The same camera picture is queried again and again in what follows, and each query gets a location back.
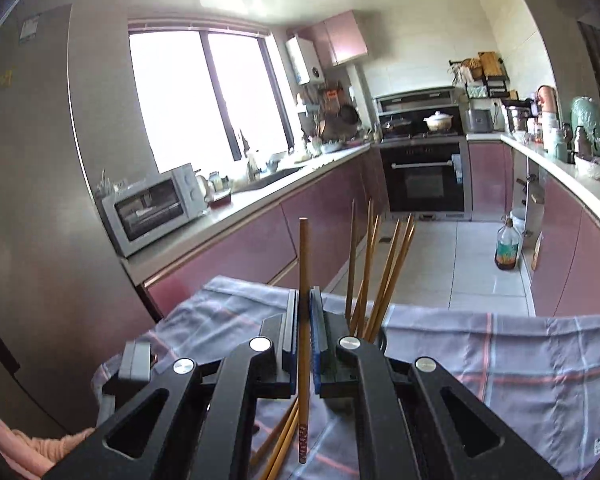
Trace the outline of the pink left sleeve forearm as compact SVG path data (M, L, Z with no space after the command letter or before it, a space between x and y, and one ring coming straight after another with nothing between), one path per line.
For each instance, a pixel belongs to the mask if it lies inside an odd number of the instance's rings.
M7 465L23 479L41 479L66 456L55 450L58 439L28 437L0 419L0 453Z

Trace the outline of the left hand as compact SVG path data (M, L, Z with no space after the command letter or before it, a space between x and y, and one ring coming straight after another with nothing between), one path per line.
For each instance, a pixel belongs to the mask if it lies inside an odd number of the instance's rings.
M94 428L86 428L78 434L67 434L58 439L55 444L55 450L60 457L66 456L74 450L80 443L87 439L94 432Z

